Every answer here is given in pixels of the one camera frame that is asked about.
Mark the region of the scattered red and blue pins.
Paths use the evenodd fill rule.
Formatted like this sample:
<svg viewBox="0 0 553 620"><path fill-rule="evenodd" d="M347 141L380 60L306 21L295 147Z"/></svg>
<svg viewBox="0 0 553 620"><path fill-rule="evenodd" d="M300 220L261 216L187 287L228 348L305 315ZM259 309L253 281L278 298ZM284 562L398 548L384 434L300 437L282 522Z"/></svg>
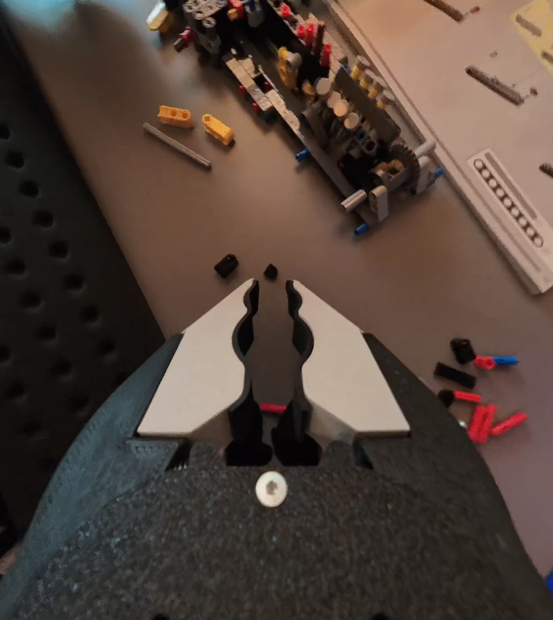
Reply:
<svg viewBox="0 0 553 620"><path fill-rule="evenodd" d="M479 370L492 371L513 368L520 364L520 359L514 355L479 355L467 338L451 338L449 346L456 363L462 367L470 365ZM461 388L442 389L437 393L437 398L446 408L451 408L454 404L474 407L469 422L458 421L472 443L485 444L489 439L502 437L529 421L528 414L520 410L497 420L497 407L493 403L485 402L483 397L475 392L477 377L472 373L437 362L434 376Z"/></svg>

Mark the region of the yellow lego connector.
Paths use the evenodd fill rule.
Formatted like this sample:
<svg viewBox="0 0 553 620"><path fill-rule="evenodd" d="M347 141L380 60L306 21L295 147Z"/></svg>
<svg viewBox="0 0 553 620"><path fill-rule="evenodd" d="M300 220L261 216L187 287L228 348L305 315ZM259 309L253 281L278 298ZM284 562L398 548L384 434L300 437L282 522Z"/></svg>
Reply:
<svg viewBox="0 0 553 620"><path fill-rule="evenodd" d="M161 124L170 127L184 129L192 129L195 127L190 111L184 108L161 105L157 118Z"/></svg>
<svg viewBox="0 0 553 620"><path fill-rule="evenodd" d="M204 131L224 146L229 146L235 139L234 130L209 113L203 114Z"/></svg>

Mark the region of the open instruction booklet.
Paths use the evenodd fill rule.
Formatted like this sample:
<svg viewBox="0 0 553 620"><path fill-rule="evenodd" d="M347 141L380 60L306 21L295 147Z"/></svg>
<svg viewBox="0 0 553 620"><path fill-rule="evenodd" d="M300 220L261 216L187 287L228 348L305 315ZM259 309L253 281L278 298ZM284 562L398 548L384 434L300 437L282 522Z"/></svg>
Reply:
<svg viewBox="0 0 553 620"><path fill-rule="evenodd" d="M528 288L553 288L553 1L329 6Z"/></svg>

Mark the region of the partly built lego car chassis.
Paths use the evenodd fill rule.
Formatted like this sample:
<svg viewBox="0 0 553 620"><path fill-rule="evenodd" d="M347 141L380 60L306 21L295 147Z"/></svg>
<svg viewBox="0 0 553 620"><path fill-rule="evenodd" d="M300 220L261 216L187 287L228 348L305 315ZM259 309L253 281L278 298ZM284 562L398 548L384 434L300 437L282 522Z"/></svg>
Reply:
<svg viewBox="0 0 553 620"><path fill-rule="evenodd" d="M393 202L444 174L435 142L411 148L387 109L394 101L365 57L348 56L308 1L156 1L147 28L176 52L224 66L259 118L280 122L340 193L358 223L381 225Z"/></svg>

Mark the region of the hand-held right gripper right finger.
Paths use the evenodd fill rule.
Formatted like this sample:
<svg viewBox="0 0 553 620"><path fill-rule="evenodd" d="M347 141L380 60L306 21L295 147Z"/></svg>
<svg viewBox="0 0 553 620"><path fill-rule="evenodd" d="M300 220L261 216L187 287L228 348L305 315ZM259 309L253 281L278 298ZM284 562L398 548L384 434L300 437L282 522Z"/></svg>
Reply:
<svg viewBox="0 0 553 620"><path fill-rule="evenodd" d="M410 424L361 328L297 280L286 294L300 366L285 411L285 465L316 466L334 442L407 438Z"/></svg>

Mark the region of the grey lego axle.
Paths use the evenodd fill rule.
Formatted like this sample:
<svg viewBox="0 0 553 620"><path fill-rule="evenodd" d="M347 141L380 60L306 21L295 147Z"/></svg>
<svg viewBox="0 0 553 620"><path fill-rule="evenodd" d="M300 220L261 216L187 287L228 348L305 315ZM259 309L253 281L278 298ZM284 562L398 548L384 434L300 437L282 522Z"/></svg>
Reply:
<svg viewBox="0 0 553 620"><path fill-rule="evenodd" d="M186 157L187 159L192 160L194 163L198 164L199 166L203 167L206 170L211 170L212 163L210 160L206 159L198 152L193 151L192 149L180 143L179 141L172 138L171 136L165 134L163 131L157 129L150 123L144 122L142 124L142 129L147 135L165 144L166 146L178 152L179 154Z"/></svg>

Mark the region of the black perforated chair back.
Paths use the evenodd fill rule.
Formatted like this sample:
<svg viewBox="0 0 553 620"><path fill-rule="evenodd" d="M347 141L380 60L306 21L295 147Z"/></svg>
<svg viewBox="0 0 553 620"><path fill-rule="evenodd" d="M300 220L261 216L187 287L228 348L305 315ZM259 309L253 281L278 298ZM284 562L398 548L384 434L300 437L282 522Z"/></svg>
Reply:
<svg viewBox="0 0 553 620"><path fill-rule="evenodd" d="M0 11L0 494L22 537L164 337Z"/></svg>

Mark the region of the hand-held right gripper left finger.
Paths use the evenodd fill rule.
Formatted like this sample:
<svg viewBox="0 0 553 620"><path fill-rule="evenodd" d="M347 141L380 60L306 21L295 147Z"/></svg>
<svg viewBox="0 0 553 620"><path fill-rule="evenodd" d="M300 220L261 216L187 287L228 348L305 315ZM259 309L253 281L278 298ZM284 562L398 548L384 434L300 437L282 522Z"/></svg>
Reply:
<svg viewBox="0 0 553 620"><path fill-rule="evenodd" d="M250 278L187 327L137 434L225 447L229 466L260 465L260 410L247 353L259 283Z"/></svg>

